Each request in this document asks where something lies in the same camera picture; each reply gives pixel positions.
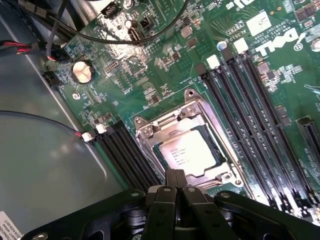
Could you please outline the silver CPU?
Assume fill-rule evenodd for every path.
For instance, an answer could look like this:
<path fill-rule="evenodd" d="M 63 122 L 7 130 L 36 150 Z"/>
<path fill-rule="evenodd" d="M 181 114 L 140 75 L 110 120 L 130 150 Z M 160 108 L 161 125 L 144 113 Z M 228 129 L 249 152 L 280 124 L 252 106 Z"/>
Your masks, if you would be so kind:
<path fill-rule="evenodd" d="M 175 136 L 161 143 L 158 149 L 170 168 L 184 170 L 186 175 L 195 177 L 222 163 L 198 130 Z"/>

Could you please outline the metal CPU socket cover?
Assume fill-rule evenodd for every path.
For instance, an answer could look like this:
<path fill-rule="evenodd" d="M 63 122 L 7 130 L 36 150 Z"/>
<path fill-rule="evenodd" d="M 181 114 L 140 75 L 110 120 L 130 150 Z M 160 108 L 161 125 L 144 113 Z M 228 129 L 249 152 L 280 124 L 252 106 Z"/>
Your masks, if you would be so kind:
<path fill-rule="evenodd" d="M 173 169 L 160 153 L 160 144 L 188 131 L 198 130 L 209 148 L 218 155 L 221 164 L 207 169 L 202 176 L 185 174 L 187 182 L 203 189 L 225 184 L 233 184 L 237 188 L 244 187 L 245 179 L 238 165 L 239 159 L 226 131 L 214 108 L 196 90 L 186 89 L 183 104 L 153 120 L 136 116 L 134 125 L 140 149 L 153 161 L 159 172 Z"/>

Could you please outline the grey metal PC case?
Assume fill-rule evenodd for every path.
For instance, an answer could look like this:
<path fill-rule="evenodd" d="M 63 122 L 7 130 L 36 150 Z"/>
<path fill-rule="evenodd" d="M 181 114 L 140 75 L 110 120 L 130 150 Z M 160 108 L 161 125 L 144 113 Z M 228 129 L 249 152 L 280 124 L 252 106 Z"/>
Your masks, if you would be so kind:
<path fill-rule="evenodd" d="M 0 110 L 30 113 L 80 128 L 42 77 L 44 57 L 0 57 Z M 0 115 L 0 212 L 22 233 L 121 192 L 92 146 L 49 122 Z"/>

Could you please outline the black expansion slot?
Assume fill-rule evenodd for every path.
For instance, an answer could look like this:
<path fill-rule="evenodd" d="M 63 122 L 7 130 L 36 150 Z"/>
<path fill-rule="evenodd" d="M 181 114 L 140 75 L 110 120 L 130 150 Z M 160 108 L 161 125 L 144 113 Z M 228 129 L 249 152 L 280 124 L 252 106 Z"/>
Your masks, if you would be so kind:
<path fill-rule="evenodd" d="M 312 158 L 320 164 L 320 134 L 315 122 L 309 117 L 303 117 L 297 121 L 297 124 Z"/>

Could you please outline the white paper label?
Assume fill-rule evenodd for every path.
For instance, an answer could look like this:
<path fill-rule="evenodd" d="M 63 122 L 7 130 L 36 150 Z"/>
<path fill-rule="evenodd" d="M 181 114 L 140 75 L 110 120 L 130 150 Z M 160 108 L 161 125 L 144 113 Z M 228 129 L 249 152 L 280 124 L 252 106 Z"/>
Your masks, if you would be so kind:
<path fill-rule="evenodd" d="M 0 240 L 21 240 L 23 234 L 4 211 L 0 211 Z"/>

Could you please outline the green Dell motherboard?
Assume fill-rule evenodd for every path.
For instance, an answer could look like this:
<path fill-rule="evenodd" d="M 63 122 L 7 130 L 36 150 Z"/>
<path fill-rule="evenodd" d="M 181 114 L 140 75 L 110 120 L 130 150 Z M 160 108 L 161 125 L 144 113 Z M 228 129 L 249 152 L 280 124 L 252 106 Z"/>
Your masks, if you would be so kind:
<path fill-rule="evenodd" d="M 265 13 L 271 27 L 251 36 L 246 22 Z M 61 60 L 44 65 L 84 132 L 105 137 L 147 190 L 165 182 L 165 172 L 141 150 L 135 117 L 153 120 L 184 104 L 194 89 L 214 109 L 225 130 L 244 186 L 231 183 L 204 190 L 211 196 L 233 191 L 268 205 L 249 168 L 242 167 L 217 102 L 196 72 L 240 56 L 253 74 L 251 88 L 262 109 L 278 122 L 292 182 L 300 194 L 295 217 L 320 226 L 320 164 L 298 127 L 308 117 L 320 134 L 320 0 L 112 0 L 62 48 Z M 90 61 L 93 80 L 73 80 L 72 65 Z"/>

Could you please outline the silver coin cell battery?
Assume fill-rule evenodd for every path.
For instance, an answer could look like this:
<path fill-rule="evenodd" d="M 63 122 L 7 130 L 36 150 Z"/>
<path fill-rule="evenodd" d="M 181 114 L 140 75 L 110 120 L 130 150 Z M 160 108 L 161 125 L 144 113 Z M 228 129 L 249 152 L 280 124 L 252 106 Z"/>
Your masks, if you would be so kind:
<path fill-rule="evenodd" d="M 75 62 L 71 67 L 71 76 L 73 80 L 81 85 L 90 83 L 94 77 L 94 67 L 88 60 Z"/>

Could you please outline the white chip sticker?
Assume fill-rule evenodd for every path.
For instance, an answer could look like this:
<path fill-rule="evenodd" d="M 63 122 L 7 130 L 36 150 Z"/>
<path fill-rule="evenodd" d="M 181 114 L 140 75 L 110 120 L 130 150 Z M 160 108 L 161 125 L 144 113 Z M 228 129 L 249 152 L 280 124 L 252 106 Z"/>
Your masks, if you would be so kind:
<path fill-rule="evenodd" d="M 272 26 L 269 17 L 264 12 L 248 20 L 246 25 L 252 37 L 264 32 Z"/>

